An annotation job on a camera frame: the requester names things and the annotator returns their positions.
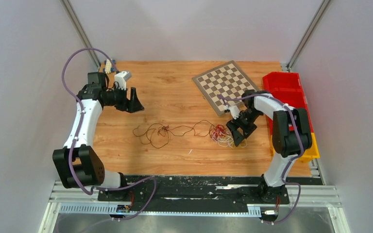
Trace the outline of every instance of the chessboard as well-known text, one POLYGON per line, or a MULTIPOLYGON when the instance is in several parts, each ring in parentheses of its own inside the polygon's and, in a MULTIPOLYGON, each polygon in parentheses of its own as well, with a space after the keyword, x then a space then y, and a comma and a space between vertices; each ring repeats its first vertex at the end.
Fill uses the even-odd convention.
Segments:
MULTIPOLYGON (((259 90, 251 79, 234 62, 230 61, 192 78, 205 99, 218 116, 224 114, 224 105, 217 95, 235 99, 245 90, 259 90)), ((242 101, 228 101, 230 106, 240 106, 242 101)))

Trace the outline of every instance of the white wall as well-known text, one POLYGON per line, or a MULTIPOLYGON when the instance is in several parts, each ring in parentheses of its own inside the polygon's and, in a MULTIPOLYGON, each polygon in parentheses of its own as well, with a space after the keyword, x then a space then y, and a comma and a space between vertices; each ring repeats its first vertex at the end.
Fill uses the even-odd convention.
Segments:
POLYGON ((351 231, 373 232, 373 1, 334 0, 295 71, 351 231))
MULTIPOLYGON (((0 0, 0 233, 38 230, 57 177, 52 151, 75 112, 60 75, 81 47, 59 1, 0 0)), ((77 91, 93 70, 82 54, 67 83, 77 91)))
POLYGON ((71 0, 117 60, 288 62, 322 0, 71 0))

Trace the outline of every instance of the wooden table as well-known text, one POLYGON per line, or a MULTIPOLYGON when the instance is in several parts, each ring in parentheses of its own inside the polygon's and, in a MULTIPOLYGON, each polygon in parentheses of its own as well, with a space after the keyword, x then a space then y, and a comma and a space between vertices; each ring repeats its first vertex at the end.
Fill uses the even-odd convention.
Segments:
MULTIPOLYGON (((223 148, 208 137, 172 137, 168 145, 155 149, 143 145, 133 135, 143 133, 153 123, 171 128, 206 119, 225 125, 231 116, 218 117, 191 80, 192 77, 225 62, 118 62, 119 70, 129 70, 132 78, 127 87, 136 87, 145 107, 129 114, 105 107, 97 124, 94 149, 110 171, 145 175, 260 176, 271 162, 270 143, 265 117, 259 117, 258 128, 248 138, 246 148, 223 148)), ((258 86, 262 77, 281 71, 279 62, 237 62, 258 86)), ((198 127, 206 134, 209 125, 198 127)), ((308 164, 297 162, 290 176, 310 176, 308 164)))

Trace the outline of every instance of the scratched black surface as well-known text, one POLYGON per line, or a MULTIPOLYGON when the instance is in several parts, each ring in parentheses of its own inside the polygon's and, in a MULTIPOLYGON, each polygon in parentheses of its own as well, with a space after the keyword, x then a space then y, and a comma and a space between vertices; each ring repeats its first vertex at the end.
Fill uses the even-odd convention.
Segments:
MULTIPOLYGON (((126 176, 134 183, 147 176, 126 176)), ((216 190, 216 186, 228 184, 258 184, 259 177, 202 177, 202 176, 156 176, 157 189, 145 211, 166 212, 247 212, 247 204, 263 203, 256 194, 256 187, 216 190)), ((317 178, 288 178, 289 182, 322 185, 317 178)), ((135 195, 132 210, 139 211, 153 190, 153 180, 145 181, 129 189, 135 195)), ((280 197, 288 204, 288 197, 280 197)), ((113 192, 99 194, 100 201, 118 201, 113 192)))

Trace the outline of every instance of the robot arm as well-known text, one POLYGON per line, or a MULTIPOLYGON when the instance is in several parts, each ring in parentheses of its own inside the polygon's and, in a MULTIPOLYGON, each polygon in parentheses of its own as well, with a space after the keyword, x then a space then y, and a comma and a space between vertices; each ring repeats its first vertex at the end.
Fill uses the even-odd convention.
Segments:
POLYGON ((130 99, 127 99, 126 81, 131 77, 128 71, 122 71, 114 77, 114 87, 107 88, 107 76, 104 73, 88 73, 88 84, 79 91, 78 98, 83 104, 83 109, 79 103, 76 107, 76 117, 71 129, 71 133, 64 147, 55 150, 52 155, 59 177, 65 188, 78 187, 68 164, 68 155, 72 152, 72 160, 77 158, 80 164, 73 165, 73 169, 84 186, 102 186, 105 188, 117 188, 125 186, 126 181, 121 173, 110 172, 104 169, 103 163, 93 150, 95 128, 98 118, 104 106, 115 106, 117 110, 135 113, 144 110, 139 102, 136 89, 131 88, 130 99), (77 137, 75 132, 78 128, 80 117, 84 112, 84 119, 77 137), (71 148, 73 139, 77 138, 74 148, 71 148))
POLYGON ((233 119, 228 121, 226 126, 231 131, 235 145, 239 145, 256 129, 254 122, 258 116, 266 114, 273 120, 272 144, 276 153, 270 167, 262 175, 261 183, 258 186, 259 196, 268 202, 283 191, 284 180, 297 156, 301 153, 294 129, 298 131, 305 150, 312 146, 311 130, 306 109, 284 107, 282 103, 274 100, 272 94, 267 91, 247 90, 242 97, 254 94, 257 95, 243 100, 247 107, 245 111, 239 111, 236 105, 228 107, 233 119), (292 124, 289 110, 296 123, 296 127, 292 130, 290 130, 292 124))

